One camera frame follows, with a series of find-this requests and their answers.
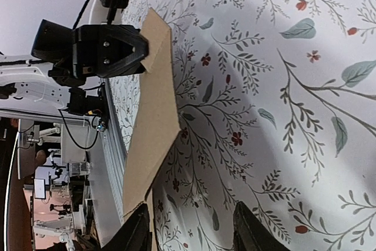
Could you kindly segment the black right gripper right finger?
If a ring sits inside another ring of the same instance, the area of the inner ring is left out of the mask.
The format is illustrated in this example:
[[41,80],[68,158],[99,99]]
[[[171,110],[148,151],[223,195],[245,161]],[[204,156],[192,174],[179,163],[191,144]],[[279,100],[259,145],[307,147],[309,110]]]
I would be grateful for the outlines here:
[[271,235],[242,201],[237,202],[233,212],[233,226],[235,251],[289,251]]

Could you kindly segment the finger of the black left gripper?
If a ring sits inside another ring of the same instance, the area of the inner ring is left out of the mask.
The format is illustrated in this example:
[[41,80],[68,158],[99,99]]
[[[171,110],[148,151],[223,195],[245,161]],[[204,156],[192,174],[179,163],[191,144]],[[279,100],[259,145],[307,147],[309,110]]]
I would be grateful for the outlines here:
[[149,53],[149,43],[140,30],[131,25],[101,25],[103,45],[118,53]]
[[101,77],[112,78],[134,74],[146,56],[146,51],[133,51],[133,48],[103,48]]

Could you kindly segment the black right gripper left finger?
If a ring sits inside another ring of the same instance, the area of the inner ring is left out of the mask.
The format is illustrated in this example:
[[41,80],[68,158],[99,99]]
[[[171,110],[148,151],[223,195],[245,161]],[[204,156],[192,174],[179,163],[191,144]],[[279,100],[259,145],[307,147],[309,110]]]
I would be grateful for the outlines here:
[[114,237],[101,247],[102,251],[151,251],[151,249],[150,216],[145,203],[136,208]]

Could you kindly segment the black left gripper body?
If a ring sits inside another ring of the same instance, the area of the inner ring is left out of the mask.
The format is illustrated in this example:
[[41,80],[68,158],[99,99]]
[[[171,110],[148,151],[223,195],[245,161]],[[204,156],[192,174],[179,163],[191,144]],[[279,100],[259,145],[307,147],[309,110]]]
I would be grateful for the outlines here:
[[48,71],[60,86],[82,86],[88,78],[100,78],[102,25],[70,29],[43,19],[32,45],[31,55],[53,64]]

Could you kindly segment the brown cardboard box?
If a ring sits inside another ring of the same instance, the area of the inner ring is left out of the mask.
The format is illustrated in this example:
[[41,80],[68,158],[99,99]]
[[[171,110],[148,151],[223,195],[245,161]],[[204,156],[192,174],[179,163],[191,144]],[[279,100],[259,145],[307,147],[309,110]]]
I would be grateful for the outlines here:
[[151,198],[153,182],[180,132],[173,85],[172,30],[154,9],[141,28],[149,41],[123,177],[123,220]]

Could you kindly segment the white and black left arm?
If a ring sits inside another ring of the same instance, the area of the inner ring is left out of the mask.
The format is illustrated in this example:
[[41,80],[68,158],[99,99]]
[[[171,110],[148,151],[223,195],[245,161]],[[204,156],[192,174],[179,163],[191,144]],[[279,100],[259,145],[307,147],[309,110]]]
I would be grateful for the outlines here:
[[69,29],[42,20],[28,56],[1,56],[1,99],[34,99],[77,116],[105,116],[103,85],[97,95],[88,78],[140,74],[149,43],[131,25],[82,25]]

